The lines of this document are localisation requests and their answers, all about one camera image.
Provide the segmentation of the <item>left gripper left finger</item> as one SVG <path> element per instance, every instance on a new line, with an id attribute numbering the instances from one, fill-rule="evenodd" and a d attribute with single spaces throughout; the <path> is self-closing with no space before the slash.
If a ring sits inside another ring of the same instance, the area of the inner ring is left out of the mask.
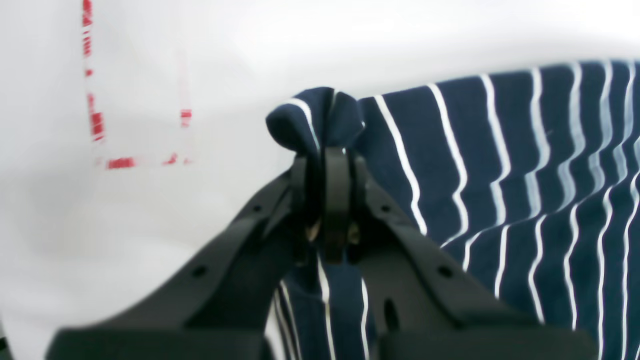
<path id="1" fill-rule="evenodd" d="M 309 259 L 315 166 L 297 155 L 167 282 L 114 317 L 60 330 L 46 358 L 272 360 L 266 321 L 281 279 Z"/>

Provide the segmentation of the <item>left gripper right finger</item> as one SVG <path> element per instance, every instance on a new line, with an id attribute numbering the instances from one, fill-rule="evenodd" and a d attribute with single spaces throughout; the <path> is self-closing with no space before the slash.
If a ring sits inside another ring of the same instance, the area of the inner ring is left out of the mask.
<path id="1" fill-rule="evenodd" d="M 484 288 L 423 236 L 364 158 L 325 150 L 325 256 L 368 291 L 373 360 L 594 360 L 583 332 L 543 325 Z"/>

